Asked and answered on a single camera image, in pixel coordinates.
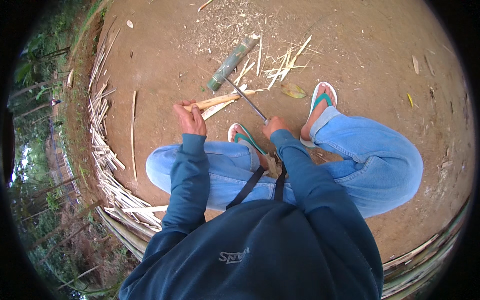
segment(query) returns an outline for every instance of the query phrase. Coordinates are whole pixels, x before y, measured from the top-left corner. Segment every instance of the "cuff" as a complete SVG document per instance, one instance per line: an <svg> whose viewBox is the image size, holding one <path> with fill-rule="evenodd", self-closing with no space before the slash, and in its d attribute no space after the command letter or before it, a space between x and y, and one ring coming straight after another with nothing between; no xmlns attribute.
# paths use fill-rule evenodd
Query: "cuff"
<svg viewBox="0 0 480 300"><path fill-rule="evenodd" d="M270 140L272 143L275 145L275 147L280 148L283 143L290 141L290 140L295 140L293 137L292 133L286 129L279 129L277 131L274 131L272 135L270 136Z"/></svg>
<svg viewBox="0 0 480 300"><path fill-rule="evenodd" d="M204 143L207 137L205 135L184 133L182 134L183 151L187 154L198 155L205 153Z"/></svg>

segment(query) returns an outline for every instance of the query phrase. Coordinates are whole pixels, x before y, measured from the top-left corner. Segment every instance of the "foot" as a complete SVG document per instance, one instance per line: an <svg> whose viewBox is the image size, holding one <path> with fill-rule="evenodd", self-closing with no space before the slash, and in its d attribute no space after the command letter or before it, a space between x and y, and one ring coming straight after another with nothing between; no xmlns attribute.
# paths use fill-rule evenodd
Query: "foot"
<svg viewBox="0 0 480 300"><path fill-rule="evenodd" d="M335 106L336 102L333 96L333 92L330 90L330 87L327 86L326 84L321 84L318 87L318 93L314 95L313 97L316 99L318 96L321 94L326 93L329 97L330 100L332 101L332 105ZM323 99L320 101L320 103L313 109L312 114L307 120L307 123L302 127L300 131L300 136L302 139L305 141L310 140L310 129L312 128L313 124L317 119L321 116L321 114L324 112L324 110L328 107L327 101Z"/></svg>
<svg viewBox="0 0 480 300"><path fill-rule="evenodd" d="M240 133L240 134L243 134L245 136L248 136L247 133L245 132L245 130L243 130L243 128L239 125L235 125L233 127L233 131L232 131L232 140L230 142L234 142L235 141L235 135L237 133ZM255 149L255 151L257 152L257 155L258 155L258 159L260 160L260 166L264 167L265 170L268 170L268 163L267 163L267 158L261 154L257 149Z"/></svg>

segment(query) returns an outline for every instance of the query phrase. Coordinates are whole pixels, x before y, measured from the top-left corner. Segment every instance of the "black strap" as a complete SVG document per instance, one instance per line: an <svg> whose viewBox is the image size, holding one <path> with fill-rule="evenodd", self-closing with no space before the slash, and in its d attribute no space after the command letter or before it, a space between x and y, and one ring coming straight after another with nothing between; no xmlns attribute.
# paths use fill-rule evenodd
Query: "black strap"
<svg viewBox="0 0 480 300"><path fill-rule="evenodd" d="M231 208L232 206L235 206L237 204L240 204L245 197L253 190L255 185L257 184L258 180L260 180L260 177L262 177L265 169L262 166L259 166L258 169L255 171L255 173L248 179L247 183L241 189L241 191L238 193L238 195L233 199L232 202L230 202L229 205L227 205L227 209Z"/></svg>
<svg viewBox="0 0 480 300"><path fill-rule="evenodd" d="M275 201L283 201L283 186L285 183L285 176L287 174L287 168L285 164L282 162L282 174L278 176L278 179L275 182Z"/></svg>

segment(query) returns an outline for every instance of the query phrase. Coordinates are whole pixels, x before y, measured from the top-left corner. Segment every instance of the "knife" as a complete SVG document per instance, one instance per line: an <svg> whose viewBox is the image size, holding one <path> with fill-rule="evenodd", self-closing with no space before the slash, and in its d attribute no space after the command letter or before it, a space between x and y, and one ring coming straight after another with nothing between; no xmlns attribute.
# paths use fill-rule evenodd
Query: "knife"
<svg viewBox="0 0 480 300"><path fill-rule="evenodd" d="M233 86L233 88L235 89L235 91L237 93L239 93L239 95L245 99L245 101L248 102L248 104L250 104L250 106L253 108L253 110L255 110L255 112L264 120L264 125L267 125L268 124L268 119L265 117L265 115L257 108L257 106L255 106L255 104L253 104L248 98L247 96L239 89L238 86L234 85L232 81L230 81L227 77L223 76L223 78L225 79L225 81L227 81L231 86Z"/></svg>

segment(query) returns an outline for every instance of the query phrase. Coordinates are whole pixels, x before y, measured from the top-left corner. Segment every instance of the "vans logo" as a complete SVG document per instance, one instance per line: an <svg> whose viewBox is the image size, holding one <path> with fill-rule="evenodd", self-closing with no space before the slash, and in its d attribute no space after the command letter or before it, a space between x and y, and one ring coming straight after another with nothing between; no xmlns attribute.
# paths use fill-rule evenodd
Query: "vans logo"
<svg viewBox="0 0 480 300"><path fill-rule="evenodd" d="M218 258L219 261L221 262L226 262L226 264L234 264L234 263L239 263L243 260L245 257L245 254L250 253L250 249L245 248L243 252L234 252L234 253L229 253L229 252L220 252L220 257Z"/></svg>

